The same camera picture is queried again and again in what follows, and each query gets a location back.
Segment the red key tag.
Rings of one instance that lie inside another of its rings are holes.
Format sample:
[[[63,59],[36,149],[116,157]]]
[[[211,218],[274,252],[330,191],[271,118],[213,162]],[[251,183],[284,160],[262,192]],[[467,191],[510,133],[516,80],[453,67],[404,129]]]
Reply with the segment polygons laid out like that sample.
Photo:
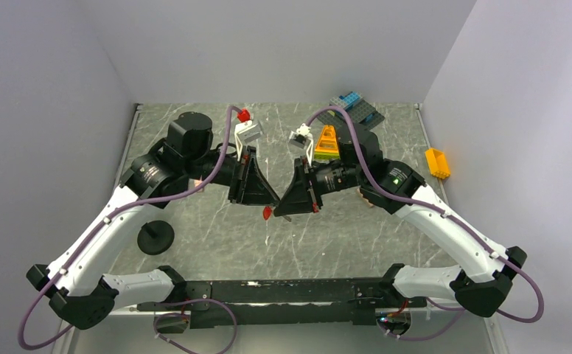
[[[273,209],[270,206],[266,206],[262,211],[262,217],[267,221],[273,214]]]

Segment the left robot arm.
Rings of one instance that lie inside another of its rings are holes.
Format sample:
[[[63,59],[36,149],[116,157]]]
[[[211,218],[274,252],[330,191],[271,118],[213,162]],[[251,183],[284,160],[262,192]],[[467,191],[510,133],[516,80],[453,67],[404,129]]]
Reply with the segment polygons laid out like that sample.
[[[237,111],[234,147],[213,145],[212,120],[185,112],[170,123],[167,135],[135,159],[122,175],[107,206],[78,240],[49,265],[27,272],[32,285],[44,291],[50,308],[64,321],[86,330],[111,311],[145,302],[179,308],[187,298],[186,280],[172,267],[131,275],[113,275],[118,253],[138,239],[146,254],[160,254],[173,240],[171,225],[156,219],[174,195],[188,194],[192,180],[229,188],[234,204],[274,207],[279,196],[257,166],[252,142],[261,123],[247,110]]]

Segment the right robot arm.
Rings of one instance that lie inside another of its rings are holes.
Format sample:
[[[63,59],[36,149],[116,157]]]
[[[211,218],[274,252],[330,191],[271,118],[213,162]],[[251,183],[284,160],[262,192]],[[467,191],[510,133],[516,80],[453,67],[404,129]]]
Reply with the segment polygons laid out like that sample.
[[[449,299],[476,316],[492,316],[511,290],[515,269],[526,261],[524,250],[505,248],[480,232],[470,234],[420,174],[384,158],[376,134],[359,124],[354,128],[356,140],[345,125],[337,131],[339,159],[295,159],[292,181],[274,215],[318,212],[323,195],[358,187],[370,204],[415,226],[456,262],[444,268],[393,264],[380,284],[384,303],[395,307],[407,298]]]

